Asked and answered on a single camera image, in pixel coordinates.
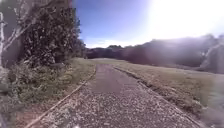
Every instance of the vegetation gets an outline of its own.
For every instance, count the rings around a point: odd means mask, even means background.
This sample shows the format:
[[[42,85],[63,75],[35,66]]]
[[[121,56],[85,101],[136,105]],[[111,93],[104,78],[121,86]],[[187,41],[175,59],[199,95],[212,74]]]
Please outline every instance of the vegetation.
[[[8,74],[7,92],[0,95],[0,113],[14,123],[16,116],[23,114],[24,109],[32,109],[35,104],[40,107],[39,111],[46,111],[93,75],[94,68],[92,62],[81,58],[55,69],[43,66],[31,69],[23,63],[16,65]]]
[[[150,89],[182,110],[200,117],[201,111],[209,104],[217,78],[223,75],[201,73],[173,68],[131,64],[112,59],[95,59],[98,63],[110,64],[140,79]]]
[[[24,127],[37,116],[26,116],[25,111],[36,105],[41,114],[93,74],[93,63],[74,59],[85,57],[86,49],[79,39],[76,9],[70,4],[69,0],[0,3],[1,17],[9,26],[4,26],[0,40],[4,61],[0,62],[0,116],[15,127]]]
[[[181,38],[170,40],[152,40],[151,42],[128,47],[112,46],[108,48],[89,49],[87,57],[114,58],[135,64],[147,64],[182,69],[195,69],[206,58],[209,49],[219,40],[212,35],[198,38]]]

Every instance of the tree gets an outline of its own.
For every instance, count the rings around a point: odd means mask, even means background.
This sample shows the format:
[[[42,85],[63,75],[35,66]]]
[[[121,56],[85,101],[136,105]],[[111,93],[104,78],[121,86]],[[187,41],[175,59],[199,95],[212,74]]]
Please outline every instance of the tree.
[[[79,19],[71,0],[17,0],[14,8],[17,27],[5,41],[7,50],[21,42],[19,60],[32,66],[60,63],[70,56],[83,56],[85,44],[78,39]]]

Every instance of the treeline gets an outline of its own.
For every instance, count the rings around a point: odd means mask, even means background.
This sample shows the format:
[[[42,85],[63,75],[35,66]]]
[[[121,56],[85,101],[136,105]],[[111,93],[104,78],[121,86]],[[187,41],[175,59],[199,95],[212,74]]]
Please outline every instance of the treeline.
[[[114,58],[136,64],[203,70],[197,67],[206,60],[209,49],[221,42],[220,38],[205,35],[198,38],[152,40],[142,45],[127,47],[111,45],[108,48],[88,49],[87,57]]]

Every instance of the grassy verge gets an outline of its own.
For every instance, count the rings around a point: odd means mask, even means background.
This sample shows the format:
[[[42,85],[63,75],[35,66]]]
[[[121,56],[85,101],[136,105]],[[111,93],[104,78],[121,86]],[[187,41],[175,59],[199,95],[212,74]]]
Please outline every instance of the grassy verge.
[[[23,127],[87,80],[94,70],[91,61],[81,58],[54,70],[16,66],[9,73],[10,92],[0,96],[0,112],[11,126]]]
[[[221,83],[224,82],[223,75],[212,73],[137,65],[112,59],[95,59],[95,61],[131,73],[166,100],[198,118],[202,108],[209,104],[211,94],[214,94],[216,78],[219,80],[221,78]]]

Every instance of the tree trunk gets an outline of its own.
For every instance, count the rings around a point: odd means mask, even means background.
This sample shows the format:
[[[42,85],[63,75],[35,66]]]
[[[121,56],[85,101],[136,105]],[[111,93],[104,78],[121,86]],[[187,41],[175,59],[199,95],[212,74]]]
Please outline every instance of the tree trunk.
[[[5,41],[4,37],[4,19],[3,13],[0,12],[0,66],[2,66],[2,50]]]

